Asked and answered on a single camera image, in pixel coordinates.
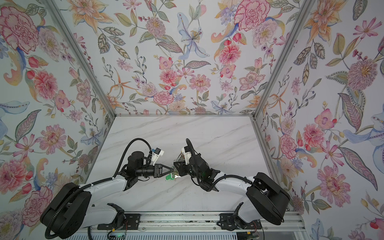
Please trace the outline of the green plastic key tag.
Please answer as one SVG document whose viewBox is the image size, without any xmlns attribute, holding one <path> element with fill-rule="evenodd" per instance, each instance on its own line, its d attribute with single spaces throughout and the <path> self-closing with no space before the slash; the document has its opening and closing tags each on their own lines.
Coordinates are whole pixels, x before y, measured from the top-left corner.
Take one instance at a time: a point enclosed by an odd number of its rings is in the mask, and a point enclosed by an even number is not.
<svg viewBox="0 0 384 240">
<path fill-rule="evenodd" d="M 167 181 L 174 181 L 174 180 L 175 180 L 175 176 L 169 174 L 168 176 L 166 176 L 166 180 L 167 180 Z"/>
</svg>

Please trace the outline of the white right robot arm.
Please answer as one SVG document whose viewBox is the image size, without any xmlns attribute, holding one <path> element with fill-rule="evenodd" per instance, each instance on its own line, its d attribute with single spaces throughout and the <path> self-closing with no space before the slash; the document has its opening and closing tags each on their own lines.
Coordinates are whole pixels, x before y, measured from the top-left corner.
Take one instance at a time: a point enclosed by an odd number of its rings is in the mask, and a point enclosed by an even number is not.
<svg viewBox="0 0 384 240">
<path fill-rule="evenodd" d="M 178 175 L 196 179 L 196 184 L 205 192 L 230 192 L 247 198 L 236 210 L 236 218 L 245 223 L 264 219 L 271 224 L 281 225 L 291 197 L 275 181 L 264 173 L 254 177 L 230 175 L 210 168 L 201 154 L 188 160 L 174 161 Z"/>
</svg>

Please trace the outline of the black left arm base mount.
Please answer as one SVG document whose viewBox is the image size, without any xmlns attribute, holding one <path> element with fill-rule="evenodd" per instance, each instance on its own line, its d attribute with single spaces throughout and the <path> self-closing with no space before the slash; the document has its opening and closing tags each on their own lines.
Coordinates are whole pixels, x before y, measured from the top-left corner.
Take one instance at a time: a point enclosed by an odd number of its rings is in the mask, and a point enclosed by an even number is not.
<svg viewBox="0 0 384 240">
<path fill-rule="evenodd" d="M 141 214 L 124 214 L 117 216 L 110 224 L 101 224 L 97 230 L 138 230 Z"/>
</svg>

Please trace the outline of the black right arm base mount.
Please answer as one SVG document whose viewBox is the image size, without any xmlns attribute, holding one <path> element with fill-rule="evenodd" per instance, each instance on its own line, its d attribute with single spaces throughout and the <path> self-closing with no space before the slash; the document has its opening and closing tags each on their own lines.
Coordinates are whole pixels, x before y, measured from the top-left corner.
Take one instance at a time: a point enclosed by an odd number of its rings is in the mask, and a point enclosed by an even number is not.
<svg viewBox="0 0 384 240">
<path fill-rule="evenodd" d="M 259 220 L 251 221 L 250 223 L 246 223 L 235 214 L 219 214 L 219 221 L 217 222 L 217 226 L 222 230 L 234 231 L 234 230 L 261 230 L 262 225 Z"/>
</svg>

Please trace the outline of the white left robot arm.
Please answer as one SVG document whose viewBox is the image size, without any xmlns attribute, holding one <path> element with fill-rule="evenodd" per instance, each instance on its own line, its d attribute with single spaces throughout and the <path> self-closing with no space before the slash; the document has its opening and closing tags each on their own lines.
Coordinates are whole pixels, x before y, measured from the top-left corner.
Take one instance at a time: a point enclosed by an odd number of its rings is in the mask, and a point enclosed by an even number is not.
<svg viewBox="0 0 384 240">
<path fill-rule="evenodd" d="M 163 152 L 156 149 L 145 156 L 133 152 L 124 165 L 119 162 L 114 175 L 90 184 L 65 184 L 40 217 L 46 226 L 45 238 L 66 239 L 79 229 L 95 225 L 106 225 L 118 229 L 125 225 L 125 210 L 114 203 L 103 203 L 113 194 L 131 189 L 140 177 L 162 178 L 172 173 L 171 167 L 156 161 Z"/>
</svg>

